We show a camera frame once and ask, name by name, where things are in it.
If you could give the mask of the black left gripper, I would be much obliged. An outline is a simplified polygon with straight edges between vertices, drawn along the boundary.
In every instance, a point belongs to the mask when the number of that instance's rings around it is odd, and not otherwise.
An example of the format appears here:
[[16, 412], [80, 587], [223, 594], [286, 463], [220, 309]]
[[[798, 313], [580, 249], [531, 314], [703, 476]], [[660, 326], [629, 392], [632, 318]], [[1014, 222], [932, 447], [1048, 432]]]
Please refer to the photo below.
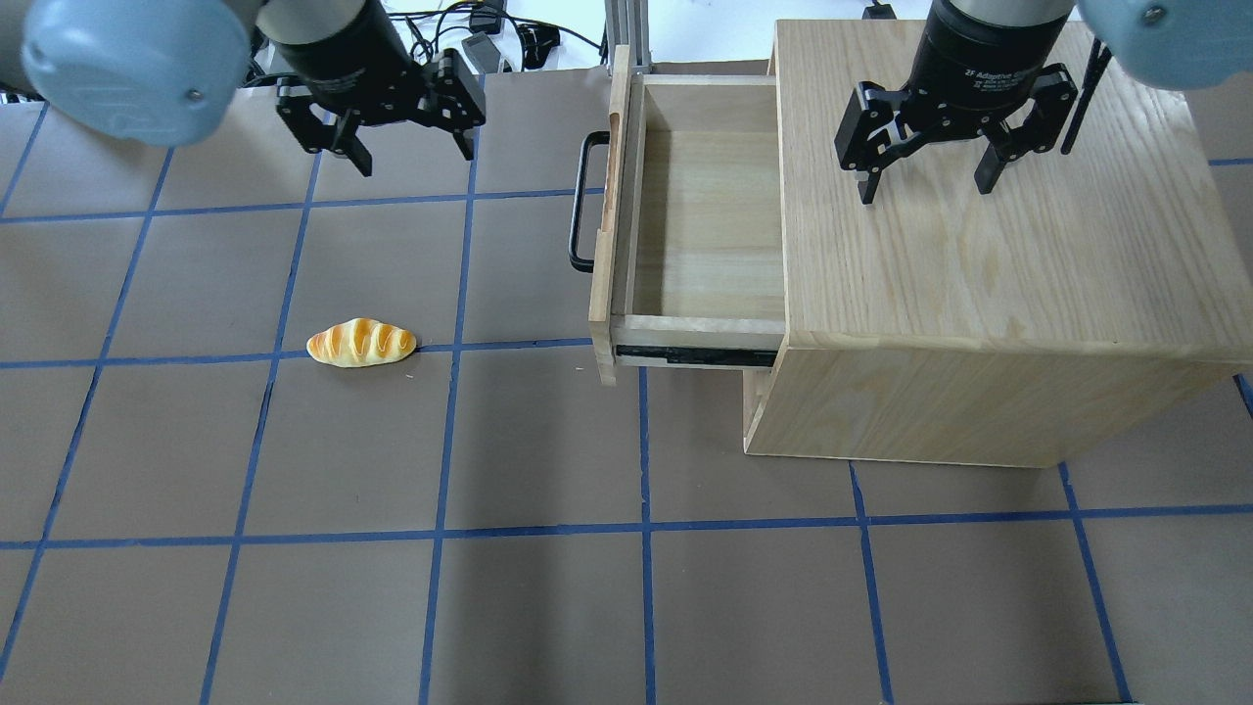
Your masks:
[[[278, 98], [276, 113], [309, 155], [330, 152], [362, 177], [373, 158], [363, 125], [413, 121], [447, 131], [466, 162], [487, 123], [487, 95], [455, 49], [417, 69], [380, 1], [267, 1], [264, 36], [309, 98]], [[337, 115], [315, 116], [313, 101]]]

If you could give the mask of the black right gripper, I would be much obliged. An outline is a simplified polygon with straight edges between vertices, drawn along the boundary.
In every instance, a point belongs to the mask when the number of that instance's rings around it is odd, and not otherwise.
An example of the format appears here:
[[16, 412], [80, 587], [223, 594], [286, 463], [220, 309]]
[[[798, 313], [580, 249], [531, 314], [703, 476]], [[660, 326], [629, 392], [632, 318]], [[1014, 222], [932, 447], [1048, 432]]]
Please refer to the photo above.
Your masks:
[[[1066, 66], [1051, 66], [1065, 1], [935, 1], [901, 90], [860, 83], [834, 136], [840, 167], [860, 179], [860, 203], [875, 202], [883, 172], [931, 138], [974, 138], [989, 148], [974, 173], [989, 195], [1007, 165], [1050, 152], [1078, 98]], [[1019, 126], [997, 123], [1030, 100]]]

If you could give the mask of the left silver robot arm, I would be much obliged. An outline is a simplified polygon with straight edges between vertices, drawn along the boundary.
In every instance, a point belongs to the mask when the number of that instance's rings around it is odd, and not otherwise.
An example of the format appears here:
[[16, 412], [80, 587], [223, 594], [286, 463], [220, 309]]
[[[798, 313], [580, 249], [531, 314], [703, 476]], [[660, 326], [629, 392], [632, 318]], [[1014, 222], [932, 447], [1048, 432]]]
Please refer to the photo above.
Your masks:
[[407, 121], [474, 157], [482, 86], [454, 49], [412, 58], [378, 1], [5, 1], [3, 89], [114, 138], [188, 147], [221, 125], [256, 36], [289, 68], [276, 111], [304, 152], [368, 177], [360, 128]]

